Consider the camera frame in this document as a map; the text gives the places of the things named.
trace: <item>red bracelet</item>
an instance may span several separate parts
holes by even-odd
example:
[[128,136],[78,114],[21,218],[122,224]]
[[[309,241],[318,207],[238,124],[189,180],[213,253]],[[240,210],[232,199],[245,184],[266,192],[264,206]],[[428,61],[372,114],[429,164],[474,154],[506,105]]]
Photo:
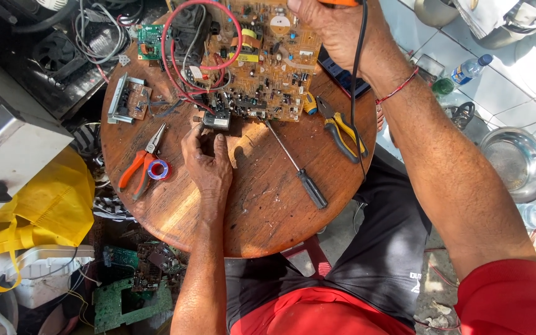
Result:
[[376,99],[376,111],[382,110],[382,107],[380,106],[380,104],[382,104],[386,99],[388,99],[389,97],[394,95],[396,92],[400,91],[403,87],[407,86],[407,84],[411,80],[413,80],[413,78],[415,78],[415,75],[417,74],[418,71],[419,71],[419,67],[415,66],[415,70],[413,71],[413,74],[411,74],[411,77],[409,77],[407,80],[405,80],[404,83],[402,83],[399,87],[397,87],[394,91],[392,91],[391,94],[389,94],[387,96],[384,96],[381,99]]

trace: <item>yellow pliers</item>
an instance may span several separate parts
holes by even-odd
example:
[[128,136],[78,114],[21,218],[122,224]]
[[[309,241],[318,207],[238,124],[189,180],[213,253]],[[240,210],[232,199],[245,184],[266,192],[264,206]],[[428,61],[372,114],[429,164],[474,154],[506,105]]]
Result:
[[[332,106],[319,96],[316,96],[316,103],[317,110],[325,118],[324,129],[332,134],[334,143],[336,143],[338,149],[340,149],[351,162],[354,164],[359,163],[359,157],[355,154],[355,151],[351,149],[357,147],[357,138],[355,137],[355,132],[353,131],[353,128],[351,128],[351,125],[345,121],[344,114],[339,113],[338,111],[334,112]],[[344,142],[340,129],[353,140],[352,147],[349,147]],[[365,149],[365,143],[363,142],[363,139],[361,139],[361,136],[359,136],[359,145],[361,148],[361,156],[367,157],[368,151]]]

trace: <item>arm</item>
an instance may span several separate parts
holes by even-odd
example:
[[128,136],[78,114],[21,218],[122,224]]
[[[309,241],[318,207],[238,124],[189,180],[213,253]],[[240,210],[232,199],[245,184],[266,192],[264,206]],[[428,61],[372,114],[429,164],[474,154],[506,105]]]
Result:
[[[342,68],[353,68],[361,6],[330,9],[317,0],[289,0],[289,8],[318,31]],[[391,93],[412,73],[395,44],[377,0],[368,0],[368,26],[359,74],[376,96]],[[419,203],[444,240],[463,279],[501,259],[536,261],[522,219],[493,167],[446,117],[421,78],[382,104]]]
[[200,207],[190,264],[175,307],[171,334],[226,333],[223,217],[233,176],[225,136],[214,140],[215,157],[201,149],[203,124],[181,141],[185,166],[200,191]]

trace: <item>blue bottle cap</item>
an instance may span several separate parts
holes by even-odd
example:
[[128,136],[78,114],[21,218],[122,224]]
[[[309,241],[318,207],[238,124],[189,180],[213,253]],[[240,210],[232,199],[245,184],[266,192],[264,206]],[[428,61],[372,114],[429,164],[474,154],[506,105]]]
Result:
[[484,54],[483,56],[479,57],[479,60],[477,62],[481,66],[487,66],[487,65],[490,65],[492,61],[493,61],[492,55]]

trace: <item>tan circuit board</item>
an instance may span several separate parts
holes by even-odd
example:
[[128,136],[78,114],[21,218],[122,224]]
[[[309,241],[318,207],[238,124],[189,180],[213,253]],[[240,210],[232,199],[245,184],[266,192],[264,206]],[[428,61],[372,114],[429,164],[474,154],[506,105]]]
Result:
[[[246,0],[220,0],[220,3],[230,8],[242,28],[248,30],[243,34],[243,42],[250,41],[246,40],[249,38],[246,34],[257,33],[255,40],[260,35],[261,40],[254,52],[248,48],[229,66],[233,82],[218,94],[210,94],[209,103],[215,106],[218,99],[226,103],[227,93],[232,95],[235,104],[240,107],[239,111],[249,116],[298,121],[317,63],[322,44],[320,38],[288,10],[286,1],[268,0],[259,4]],[[223,56],[225,49],[228,50],[227,57],[223,57],[223,61],[227,61],[233,56],[232,45],[236,45],[234,24],[218,8],[206,8],[212,13],[212,20],[218,21],[221,27],[218,35],[209,37],[206,49],[211,54],[220,54],[222,50]],[[203,63],[213,65],[214,60],[209,62],[207,54]],[[201,72],[209,79],[200,79],[198,72],[196,81],[206,87],[218,77],[217,71]]]
[[127,116],[143,120],[148,109],[148,97],[152,94],[153,89],[134,82],[129,82],[127,88],[131,91],[127,101]]

